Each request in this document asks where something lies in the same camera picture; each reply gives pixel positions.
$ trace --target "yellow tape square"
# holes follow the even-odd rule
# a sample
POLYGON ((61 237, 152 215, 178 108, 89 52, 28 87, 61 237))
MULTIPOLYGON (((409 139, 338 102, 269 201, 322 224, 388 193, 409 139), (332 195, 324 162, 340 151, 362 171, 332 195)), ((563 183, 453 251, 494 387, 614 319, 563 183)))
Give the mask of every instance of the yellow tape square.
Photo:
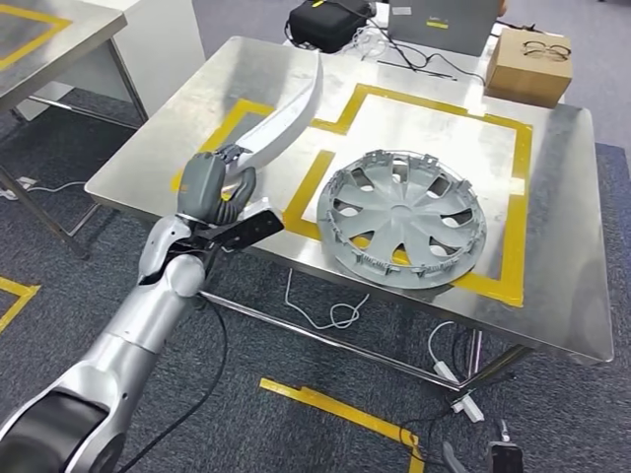
MULTIPOLYGON (((311 122, 310 126, 338 135, 346 135, 350 129, 350 126, 355 120, 355 117, 357 116, 359 109, 364 104, 364 101, 369 95, 463 116, 472 120, 483 121, 485 123, 515 131, 512 168, 511 170, 511 180, 514 185, 511 186, 511 190, 508 196, 500 278, 494 279, 471 271, 451 284, 457 288, 472 291, 481 296, 501 301, 505 304, 516 307, 523 306, 524 258, 525 256, 526 246, 526 222, 528 219, 532 127, 509 118, 489 114, 484 116, 474 115, 469 113, 466 108, 450 103, 430 101, 421 97, 365 84, 358 84, 355 87, 352 95, 346 103, 337 121, 331 122, 316 118, 311 122)), ((269 105, 240 99, 226 116, 221 126, 215 130, 210 138, 202 145, 199 151, 213 151, 219 148, 235 130, 240 121, 249 113, 267 116, 273 110, 274 108, 269 105)), ((307 172, 284 212, 283 217, 285 223, 285 230, 303 237, 320 240, 320 232, 317 224, 303 220, 303 214, 309 205, 309 202, 313 197, 318 185, 324 178, 327 169, 333 160, 333 157, 333 153, 322 150, 314 158, 311 169, 307 172)), ((181 170, 174 175, 171 179, 171 190, 174 192, 177 191, 181 178, 181 170)), ((405 254, 401 254, 398 257, 402 261, 406 259, 406 255, 405 254)))
POLYGON ((54 17, 52 15, 47 15, 45 13, 34 12, 32 10, 26 10, 23 8, 14 7, 11 5, 5 5, 0 3, 0 15, 11 15, 14 17, 22 18, 25 20, 32 20, 34 22, 45 23, 50 25, 50 28, 45 32, 40 34, 34 39, 32 39, 26 44, 20 46, 15 51, 11 52, 8 56, 0 57, 0 71, 11 66, 18 60, 34 51, 48 39, 57 34, 65 27, 72 23, 69 20, 63 18, 54 17))

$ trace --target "metal table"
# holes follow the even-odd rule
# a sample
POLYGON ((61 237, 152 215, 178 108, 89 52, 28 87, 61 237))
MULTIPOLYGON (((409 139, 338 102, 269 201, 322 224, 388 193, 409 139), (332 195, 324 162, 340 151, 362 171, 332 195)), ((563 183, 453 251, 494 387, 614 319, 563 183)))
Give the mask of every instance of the metal table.
MULTIPOLYGON (((234 37, 93 177, 97 202, 144 219, 176 211, 178 172, 200 148, 229 142, 308 81, 310 53, 234 37)), ((292 268, 476 329, 460 383, 221 298, 212 301, 443 386, 470 388, 531 350, 583 364, 613 344, 596 159, 588 110, 481 97, 478 86, 325 56, 312 126, 259 174, 254 197, 284 209, 286 230, 256 246, 292 268), (423 291, 349 274, 317 239, 315 209, 335 169, 374 149, 429 153, 472 183, 488 235, 472 273, 423 291), (479 370, 482 330, 515 346, 479 370)))
MULTIPOLYGON (((111 41, 127 21, 122 12, 77 0, 3 0, 0 4, 0 112, 26 99, 61 106, 71 111, 118 123, 97 113, 62 103, 32 97, 74 61, 107 42, 115 64, 143 121, 146 113, 135 92, 119 52, 111 41)), ((92 206, 71 231, 61 226, 33 202, 6 169, 0 165, 0 182, 15 193, 32 213, 72 251, 87 257, 73 236, 93 215, 92 206)))

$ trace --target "yellow tape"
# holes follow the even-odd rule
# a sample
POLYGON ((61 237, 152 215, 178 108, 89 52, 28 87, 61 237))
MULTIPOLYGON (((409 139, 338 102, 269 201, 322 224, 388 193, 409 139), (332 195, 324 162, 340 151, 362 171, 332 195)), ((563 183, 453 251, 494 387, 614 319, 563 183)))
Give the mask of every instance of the yellow tape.
POLYGON ((362 412, 359 409, 334 399, 333 397, 314 391, 308 387, 294 389, 265 377, 262 377, 259 385, 268 391, 275 392, 294 401, 316 407, 325 412, 328 412, 329 414, 346 419, 358 426, 381 434, 389 439, 402 442, 404 445, 411 448, 410 466, 408 470, 409 473, 423 473, 425 468, 425 463, 420 459, 420 452, 419 452, 417 446, 418 445, 418 437, 408 429, 401 429, 394 424, 366 414, 365 412, 362 412))
POLYGON ((423 473, 425 471, 425 462, 420 460, 420 452, 417 446, 412 447, 412 454, 410 457, 410 468, 408 473, 423 473))
POLYGON ((0 291, 6 291, 13 295, 17 296, 18 299, 4 315, 0 317, 0 333, 7 328, 7 326, 20 313, 25 305, 35 296, 39 286, 23 286, 22 284, 15 283, 8 279, 0 277, 0 291))
POLYGON ((42 44, 72 23, 69 20, 54 17, 52 15, 46 15, 45 13, 33 12, 32 10, 26 10, 11 5, 0 4, 0 14, 3 13, 14 17, 24 18, 26 20, 32 20, 34 22, 46 23, 50 25, 51 28, 22 47, 20 47, 17 50, 11 52, 6 57, 0 58, 0 71, 14 62, 17 62, 19 59, 21 59, 29 52, 37 49, 42 44))
POLYGON ((316 157, 316 161, 311 165, 302 184, 294 194, 288 208, 283 212, 285 230, 303 237, 320 239, 320 230, 318 226, 313 222, 303 220, 302 215, 306 210, 309 202, 320 185, 334 156, 335 154, 331 151, 321 151, 316 157))
MULTIPOLYGON (((431 101, 422 97, 365 84, 358 84, 356 86, 352 95, 348 100, 337 121, 332 122, 316 118, 311 122, 310 126, 338 135, 346 135, 357 116, 357 113, 364 104, 364 101, 369 95, 423 106, 444 113, 464 116, 472 120, 515 130, 515 147, 513 150, 511 178, 512 183, 516 185, 511 186, 512 193, 508 199, 500 278, 496 280, 485 275, 469 272, 454 281, 452 284, 457 288, 472 291, 506 304, 522 306, 524 257, 525 254, 526 219, 528 215, 528 168, 531 159, 532 128, 509 118, 489 114, 484 116, 470 114, 468 110, 461 106, 440 101, 431 101)), ((243 99, 239 100, 226 115, 221 126, 215 130, 201 149, 211 151, 219 148, 237 127, 242 119, 248 113, 266 116, 272 111, 272 107, 266 104, 243 99)), ((309 205, 309 202, 313 198, 316 190, 320 185, 334 158, 334 155, 330 151, 322 151, 316 157, 311 169, 298 186, 296 193, 291 199, 288 208, 284 212, 283 217, 288 231, 303 237, 320 239, 320 233, 316 224, 303 220, 302 216, 304 214, 306 206, 309 205)), ((182 174, 180 172, 174 176, 171 181, 172 190, 177 190, 181 176, 182 174)), ((353 242, 359 247, 362 247, 362 245, 368 245, 368 240, 365 239, 354 239, 353 242)), ((409 264, 407 254, 404 251, 396 252, 394 255, 393 261, 396 264, 409 264)))
POLYGON ((426 25, 432 28, 440 28, 441 30, 446 30, 449 28, 449 25, 448 25, 447 23, 426 22, 426 25))

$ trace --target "robot forearm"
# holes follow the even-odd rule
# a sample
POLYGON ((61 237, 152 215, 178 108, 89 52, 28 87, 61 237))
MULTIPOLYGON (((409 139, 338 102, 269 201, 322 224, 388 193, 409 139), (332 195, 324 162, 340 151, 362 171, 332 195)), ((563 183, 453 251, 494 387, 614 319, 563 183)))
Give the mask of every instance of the robot forearm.
POLYGON ((199 258, 183 254, 134 288, 81 361, 0 430, 2 470, 113 471, 144 384, 205 278, 199 258))

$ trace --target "power strip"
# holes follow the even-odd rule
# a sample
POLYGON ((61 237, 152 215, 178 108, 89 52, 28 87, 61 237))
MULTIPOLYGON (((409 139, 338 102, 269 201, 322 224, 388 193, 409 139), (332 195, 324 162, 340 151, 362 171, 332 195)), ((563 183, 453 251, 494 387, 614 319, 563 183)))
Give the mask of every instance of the power strip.
MULTIPOLYGON (((31 179, 30 177, 24 177, 22 176, 20 178, 16 179, 16 181, 24 188, 24 190, 29 190, 31 187, 33 187, 37 181, 35 179, 31 179)), ((0 189, 0 197, 4 197, 7 200, 18 200, 17 196, 14 193, 12 190, 9 189, 0 189)))
MULTIPOLYGON (((437 362, 434 365, 434 371, 436 372, 440 377, 444 377, 445 379, 448 379, 450 381, 457 382, 457 378, 449 369, 449 367, 445 364, 445 362, 437 362)), ((464 396, 461 401, 457 402, 451 406, 451 409, 454 410, 455 413, 458 413, 460 411, 464 410, 465 413, 471 420, 472 423, 476 422, 482 422, 485 420, 485 414, 476 404, 476 401, 471 398, 469 395, 464 396)))

